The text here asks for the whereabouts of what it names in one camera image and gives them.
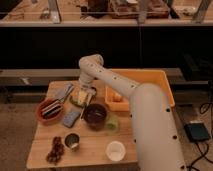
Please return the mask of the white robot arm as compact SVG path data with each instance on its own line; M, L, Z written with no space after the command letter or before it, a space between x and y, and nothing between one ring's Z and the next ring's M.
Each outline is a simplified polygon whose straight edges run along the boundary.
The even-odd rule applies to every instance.
M139 83L103 67L101 55L79 60L81 88L95 78L129 100L140 171L187 171L169 100L154 83Z

